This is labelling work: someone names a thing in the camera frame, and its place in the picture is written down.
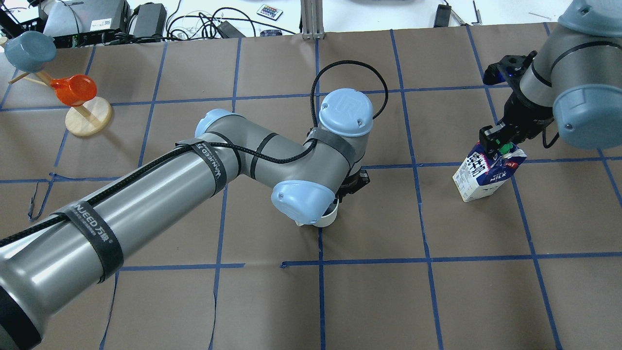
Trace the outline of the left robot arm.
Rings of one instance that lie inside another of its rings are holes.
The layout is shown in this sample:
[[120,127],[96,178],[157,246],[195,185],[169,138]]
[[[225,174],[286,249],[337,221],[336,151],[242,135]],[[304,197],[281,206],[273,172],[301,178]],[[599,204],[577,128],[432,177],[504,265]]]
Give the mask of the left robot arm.
[[3,239],[1,348],[36,347],[54,314],[240,175],[271,188],[272,204],[297,224],[319,228],[340,196],[364,185],[372,109],[355,89],[329,93],[304,144],[214,109],[194,138]]

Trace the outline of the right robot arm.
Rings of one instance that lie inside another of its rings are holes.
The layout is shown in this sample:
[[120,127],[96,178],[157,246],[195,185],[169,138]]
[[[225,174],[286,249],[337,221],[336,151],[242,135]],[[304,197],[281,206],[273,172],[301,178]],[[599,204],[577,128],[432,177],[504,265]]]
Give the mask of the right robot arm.
[[574,0],[544,46],[488,66],[483,82],[512,89],[502,119],[479,132],[484,155],[544,133],[580,149],[621,144],[622,18],[619,0]]

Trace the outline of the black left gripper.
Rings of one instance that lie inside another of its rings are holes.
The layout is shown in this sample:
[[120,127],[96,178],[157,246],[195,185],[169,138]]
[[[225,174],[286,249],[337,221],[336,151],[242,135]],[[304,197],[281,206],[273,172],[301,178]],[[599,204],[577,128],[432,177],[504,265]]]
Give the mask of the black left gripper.
[[366,169],[359,169],[357,173],[346,177],[336,192],[336,199],[342,202],[346,195],[354,194],[370,183]]

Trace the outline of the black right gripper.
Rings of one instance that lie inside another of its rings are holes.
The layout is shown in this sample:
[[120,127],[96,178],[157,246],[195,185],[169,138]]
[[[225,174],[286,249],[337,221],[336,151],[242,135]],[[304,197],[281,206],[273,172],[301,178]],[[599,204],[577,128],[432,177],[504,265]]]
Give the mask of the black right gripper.
[[487,157],[495,157],[502,147],[504,152],[517,151],[519,147],[514,142],[532,140],[553,122],[551,107],[525,104],[522,97],[522,93],[514,89],[505,102],[501,124],[479,130],[479,144]]

